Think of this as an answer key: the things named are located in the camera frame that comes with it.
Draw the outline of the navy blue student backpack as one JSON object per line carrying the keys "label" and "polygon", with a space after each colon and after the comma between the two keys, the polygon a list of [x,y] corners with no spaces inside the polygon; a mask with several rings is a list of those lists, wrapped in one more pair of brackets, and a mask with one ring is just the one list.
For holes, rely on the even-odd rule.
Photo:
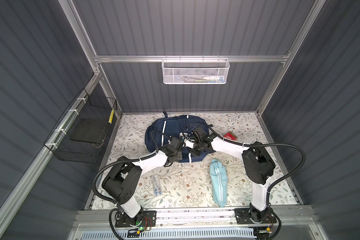
{"label": "navy blue student backpack", "polygon": [[[165,116],[164,118],[154,121],[146,130],[145,145],[149,152],[154,152],[159,147],[167,145],[172,137],[179,138],[184,141],[183,134],[190,134],[196,127],[201,126],[210,133],[210,125],[197,116],[181,115],[175,117]],[[190,153],[190,149],[184,145],[183,159],[178,163],[194,163],[201,162],[208,153],[202,153],[199,157]]]}

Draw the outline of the red card pack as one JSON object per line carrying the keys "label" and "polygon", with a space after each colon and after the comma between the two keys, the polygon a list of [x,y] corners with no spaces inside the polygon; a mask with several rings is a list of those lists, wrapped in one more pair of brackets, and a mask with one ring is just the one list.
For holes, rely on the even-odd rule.
{"label": "red card pack", "polygon": [[224,137],[225,139],[232,140],[232,141],[236,141],[236,140],[238,139],[238,137],[237,137],[234,133],[232,133],[231,131],[225,133],[225,134],[223,135],[223,137]]}

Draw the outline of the light blue pencil pouch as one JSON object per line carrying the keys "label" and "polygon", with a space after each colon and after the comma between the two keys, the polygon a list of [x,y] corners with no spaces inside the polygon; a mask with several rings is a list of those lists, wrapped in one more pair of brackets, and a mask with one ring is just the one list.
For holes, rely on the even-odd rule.
{"label": "light blue pencil pouch", "polygon": [[210,163],[210,177],[214,201],[223,208],[227,204],[228,177],[226,167],[217,159],[213,159]]}

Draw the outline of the clear plastic ruler set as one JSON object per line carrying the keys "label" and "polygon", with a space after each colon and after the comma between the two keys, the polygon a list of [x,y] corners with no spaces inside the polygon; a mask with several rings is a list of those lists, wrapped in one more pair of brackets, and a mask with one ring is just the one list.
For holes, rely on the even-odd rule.
{"label": "clear plastic ruler set", "polygon": [[157,196],[162,195],[162,187],[161,187],[160,176],[159,175],[152,175],[151,180],[152,180],[155,196],[157,197]]}

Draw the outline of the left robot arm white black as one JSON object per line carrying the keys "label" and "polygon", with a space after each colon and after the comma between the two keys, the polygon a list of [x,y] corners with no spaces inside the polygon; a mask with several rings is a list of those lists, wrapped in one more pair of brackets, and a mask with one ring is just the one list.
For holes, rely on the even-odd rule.
{"label": "left robot arm white black", "polygon": [[142,220],[144,212],[134,197],[141,176],[153,169],[181,160],[184,145],[183,140],[172,137],[167,145],[159,147],[149,155],[138,159],[122,156],[102,181],[102,188],[133,225]]}

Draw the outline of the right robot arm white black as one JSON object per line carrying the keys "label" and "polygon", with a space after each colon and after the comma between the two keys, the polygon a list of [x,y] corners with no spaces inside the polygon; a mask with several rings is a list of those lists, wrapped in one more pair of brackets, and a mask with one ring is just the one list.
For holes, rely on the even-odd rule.
{"label": "right robot arm white black", "polygon": [[202,151],[222,152],[242,159],[247,177],[253,183],[249,215],[252,222],[259,224],[271,214],[270,190],[275,162],[262,143],[238,143],[216,133],[209,134],[203,127],[196,127],[190,134],[183,134],[185,146],[194,155]]}

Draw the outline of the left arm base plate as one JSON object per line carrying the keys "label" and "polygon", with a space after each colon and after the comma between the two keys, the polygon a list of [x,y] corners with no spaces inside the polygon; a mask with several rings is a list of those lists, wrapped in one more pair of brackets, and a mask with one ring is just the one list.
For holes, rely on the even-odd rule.
{"label": "left arm base plate", "polygon": [[142,210],[133,218],[129,217],[127,214],[117,213],[115,217],[115,227],[155,227],[156,219],[157,211]]}

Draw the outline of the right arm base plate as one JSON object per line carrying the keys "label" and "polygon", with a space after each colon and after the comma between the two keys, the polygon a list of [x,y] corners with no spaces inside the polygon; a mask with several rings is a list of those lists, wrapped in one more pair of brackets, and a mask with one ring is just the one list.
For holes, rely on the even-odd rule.
{"label": "right arm base plate", "polygon": [[263,211],[259,211],[256,208],[236,208],[234,209],[235,218],[237,224],[275,224],[278,222],[275,214],[270,207],[267,207]]}

